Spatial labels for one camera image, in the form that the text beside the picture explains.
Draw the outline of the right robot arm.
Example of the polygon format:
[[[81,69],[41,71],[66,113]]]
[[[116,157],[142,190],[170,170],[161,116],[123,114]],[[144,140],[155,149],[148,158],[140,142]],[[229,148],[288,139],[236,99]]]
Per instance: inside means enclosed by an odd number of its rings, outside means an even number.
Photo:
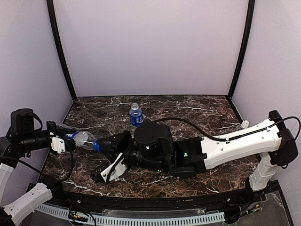
[[[254,154],[262,158],[246,180],[255,193],[266,188],[278,168],[286,168],[298,156],[297,136],[285,125],[278,111],[259,124],[220,136],[204,131],[199,137],[174,141],[164,119],[148,121],[133,133],[124,131],[98,139],[93,149],[102,152],[110,164],[97,170],[99,181],[109,183],[122,177],[130,166],[190,178],[224,163]]]

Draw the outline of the blue label water bottle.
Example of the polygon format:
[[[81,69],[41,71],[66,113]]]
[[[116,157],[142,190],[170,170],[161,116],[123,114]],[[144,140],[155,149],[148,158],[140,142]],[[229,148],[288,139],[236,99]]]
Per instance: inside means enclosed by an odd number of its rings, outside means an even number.
[[[131,104],[129,111],[130,122],[133,127],[139,127],[143,124],[143,111],[137,103]]]

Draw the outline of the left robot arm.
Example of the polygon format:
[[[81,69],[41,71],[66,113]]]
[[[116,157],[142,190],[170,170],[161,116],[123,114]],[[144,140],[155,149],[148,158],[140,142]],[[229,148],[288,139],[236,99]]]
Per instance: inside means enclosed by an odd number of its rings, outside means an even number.
[[[41,123],[41,119],[32,109],[23,108],[13,111],[10,115],[11,125],[7,134],[0,138],[0,194],[4,194],[8,179],[18,163],[37,171],[36,168],[22,161],[29,158],[32,151],[49,148],[56,153],[72,153],[75,150],[75,141],[68,137],[73,130],[47,121],[47,128],[35,128],[34,122]],[[14,202],[1,206],[0,224],[2,226],[18,226],[40,205],[52,198],[61,198],[63,195],[62,182],[66,181],[71,173],[63,179],[40,173],[41,181],[30,191]]]

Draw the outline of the Pepsi label bottle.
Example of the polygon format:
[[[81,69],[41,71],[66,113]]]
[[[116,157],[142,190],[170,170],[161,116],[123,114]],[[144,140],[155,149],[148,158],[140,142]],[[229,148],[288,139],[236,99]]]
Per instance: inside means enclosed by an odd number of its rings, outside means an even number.
[[[73,139],[76,147],[90,151],[102,151],[102,147],[97,143],[96,137],[88,131],[75,131],[65,134],[64,137]]]

